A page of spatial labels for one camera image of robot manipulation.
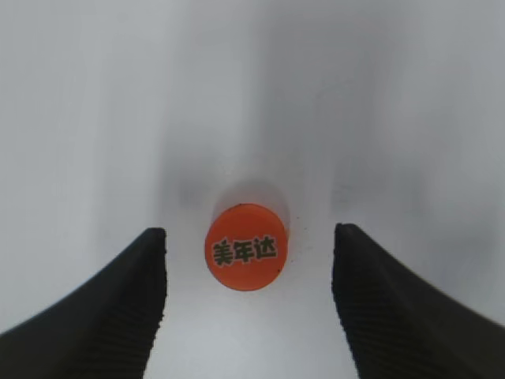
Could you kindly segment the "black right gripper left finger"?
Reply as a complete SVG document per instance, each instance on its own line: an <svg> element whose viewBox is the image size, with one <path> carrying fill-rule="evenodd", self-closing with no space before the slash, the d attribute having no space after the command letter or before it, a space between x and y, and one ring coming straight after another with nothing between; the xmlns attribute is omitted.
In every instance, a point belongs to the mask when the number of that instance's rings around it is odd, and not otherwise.
<svg viewBox="0 0 505 379"><path fill-rule="evenodd" d="M71 294L1 334L1 376L142 378L166 293L166 231L148 228Z"/></svg>

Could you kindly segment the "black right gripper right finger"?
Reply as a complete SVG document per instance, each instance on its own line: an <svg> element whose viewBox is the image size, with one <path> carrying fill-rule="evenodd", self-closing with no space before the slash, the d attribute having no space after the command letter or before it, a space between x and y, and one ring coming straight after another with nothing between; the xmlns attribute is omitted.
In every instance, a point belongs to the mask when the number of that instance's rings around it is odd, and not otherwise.
<svg viewBox="0 0 505 379"><path fill-rule="evenodd" d="M504 327L423 280L355 224L335 227L331 290L360 378L504 376Z"/></svg>

